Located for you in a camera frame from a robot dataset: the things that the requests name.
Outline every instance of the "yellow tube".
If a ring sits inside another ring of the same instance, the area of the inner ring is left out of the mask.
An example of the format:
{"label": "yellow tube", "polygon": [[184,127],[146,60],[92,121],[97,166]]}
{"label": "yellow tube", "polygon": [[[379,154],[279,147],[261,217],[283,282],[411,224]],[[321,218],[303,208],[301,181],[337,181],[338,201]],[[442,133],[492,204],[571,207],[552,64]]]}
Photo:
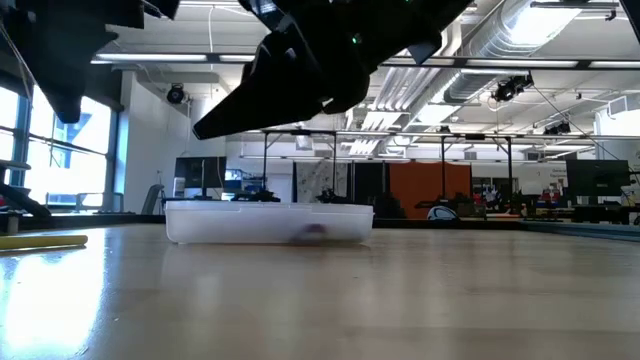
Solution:
{"label": "yellow tube", "polygon": [[0,237],[0,250],[79,246],[86,244],[88,240],[86,235],[6,236]]}

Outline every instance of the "table surface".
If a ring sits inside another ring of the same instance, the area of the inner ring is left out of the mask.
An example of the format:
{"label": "table surface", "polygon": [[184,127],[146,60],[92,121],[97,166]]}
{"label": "table surface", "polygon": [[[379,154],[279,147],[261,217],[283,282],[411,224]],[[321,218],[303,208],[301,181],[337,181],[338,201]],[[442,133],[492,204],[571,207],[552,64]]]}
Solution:
{"label": "table surface", "polygon": [[637,359],[640,244],[376,230],[174,245],[163,225],[0,254],[0,358]]}

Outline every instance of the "glass window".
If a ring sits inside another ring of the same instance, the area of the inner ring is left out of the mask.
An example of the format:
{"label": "glass window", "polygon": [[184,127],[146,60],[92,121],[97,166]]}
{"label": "glass window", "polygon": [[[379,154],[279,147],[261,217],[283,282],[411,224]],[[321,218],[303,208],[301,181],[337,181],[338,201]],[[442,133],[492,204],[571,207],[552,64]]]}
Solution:
{"label": "glass window", "polygon": [[107,159],[103,155],[29,142],[27,163],[32,170],[25,175],[25,187],[29,196],[40,203],[75,205],[78,193],[104,192]]}
{"label": "glass window", "polygon": [[102,154],[107,153],[111,128],[111,109],[108,106],[83,97],[80,120],[76,124],[65,124],[55,116],[46,97],[37,87],[34,89],[33,102],[29,130],[32,134],[64,141]]}
{"label": "glass window", "polygon": [[[11,160],[13,156],[13,134],[0,131],[0,159]],[[4,183],[9,183],[9,173],[5,173]]]}
{"label": "glass window", "polygon": [[0,88],[0,125],[15,128],[18,118],[18,94],[4,88]]}
{"label": "glass window", "polygon": [[33,89],[33,107],[31,108],[31,124],[29,132],[43,137],[50,138],[53,131],[53,109],[49,105],[49,101],[35,86]]}

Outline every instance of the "transparent plastic bin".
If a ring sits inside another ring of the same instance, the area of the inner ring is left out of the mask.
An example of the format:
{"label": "transparent plastic bin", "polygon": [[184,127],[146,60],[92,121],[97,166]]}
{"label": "transparent plastic bin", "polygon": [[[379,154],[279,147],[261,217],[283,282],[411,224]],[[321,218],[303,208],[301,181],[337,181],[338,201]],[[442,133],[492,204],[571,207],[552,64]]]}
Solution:
{"label": "transparent plastic bin", "polygon": [[359,243],[373,225],[373,208],[361,205],[170,201],[166,216],[175,243]]}

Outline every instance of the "orange wall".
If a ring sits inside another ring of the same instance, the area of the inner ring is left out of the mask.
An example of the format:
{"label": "orange wall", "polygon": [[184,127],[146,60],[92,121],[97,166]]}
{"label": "orange wall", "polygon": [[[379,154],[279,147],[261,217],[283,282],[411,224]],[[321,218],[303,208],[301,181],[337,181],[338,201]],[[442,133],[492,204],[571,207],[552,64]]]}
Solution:
{"label": "orange wall", "polygon": [[[429,209],[415,209],[420,201],[435,201],[442,192],[441,163],[391,164],[391,192],[409,219],[424,220]],[[471,166],[445,164],[447,198],[457,192],[470,196]]]}

